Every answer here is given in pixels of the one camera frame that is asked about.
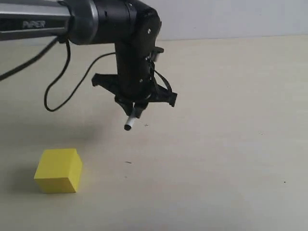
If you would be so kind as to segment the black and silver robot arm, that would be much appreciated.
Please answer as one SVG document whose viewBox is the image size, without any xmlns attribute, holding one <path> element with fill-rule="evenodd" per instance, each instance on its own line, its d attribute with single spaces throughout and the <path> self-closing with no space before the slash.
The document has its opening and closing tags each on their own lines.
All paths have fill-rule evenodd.
<svg viewBox="0 0 308 231">
<path fill-rule="evenodd" d="M 115 46 L 116 74 L 95 74 L 94 86 L 114 94 L 126 115 L 140 117 L 149 103 L 175 105 L 177 94 L 168 82 L 157 84 L 155 61 L 164 52 L 155 44 L 162 22 L 157 11 L 139 0 L 3 0 L 0 39 L 53 37 L 24 64 L 2 74 L 18 73 L 40 59 L 56 43 Z"/>
</svg>

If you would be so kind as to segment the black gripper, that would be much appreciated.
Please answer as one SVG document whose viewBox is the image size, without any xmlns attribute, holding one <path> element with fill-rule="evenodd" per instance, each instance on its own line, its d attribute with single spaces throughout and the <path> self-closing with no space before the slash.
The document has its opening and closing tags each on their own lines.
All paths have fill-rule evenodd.
<svg viewBox="0 0 308 231">
<path fill-rule="evenodd" d="M 141 117 L 148 103 L 168 103 L 174 107 L 177 99 L 167 79 L 153 69 L 140 75 L 118 69 L 116 74 L 95 74 L 91 81 L 94 87 L 100 86 L 114 94 L 115 102 L 127 116 L 131 116 L 135 102 L 136 118 Z"/>
</svg>

